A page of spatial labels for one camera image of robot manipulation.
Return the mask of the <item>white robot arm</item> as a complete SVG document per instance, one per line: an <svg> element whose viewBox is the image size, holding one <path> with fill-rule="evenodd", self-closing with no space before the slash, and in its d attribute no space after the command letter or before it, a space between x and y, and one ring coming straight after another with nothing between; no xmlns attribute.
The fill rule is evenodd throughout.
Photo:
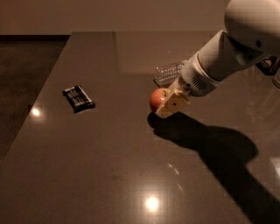
<svg viewBox="0 0 280 224"><path fill-rule="evenodd" d="M190 59L156 69L153 113L171 116L191 96L208 95L229 75L280 55L280 0L230 0L224 24Z"/></svg>

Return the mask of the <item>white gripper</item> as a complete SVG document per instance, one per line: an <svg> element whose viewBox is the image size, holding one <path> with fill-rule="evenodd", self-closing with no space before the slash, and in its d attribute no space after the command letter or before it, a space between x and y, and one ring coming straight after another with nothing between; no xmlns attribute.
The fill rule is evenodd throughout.
<svg viewBox="0 0 280 224"><path fill-rule="evenodd" d="M167 118L187 107L190 100L183 92L202 97L214 91L220 84L220 81L207 74L199 61L199 55L195 53L184 62L178 78L168 87L170 90L164 91L164 99L158 106L156 115Z"/></svg>

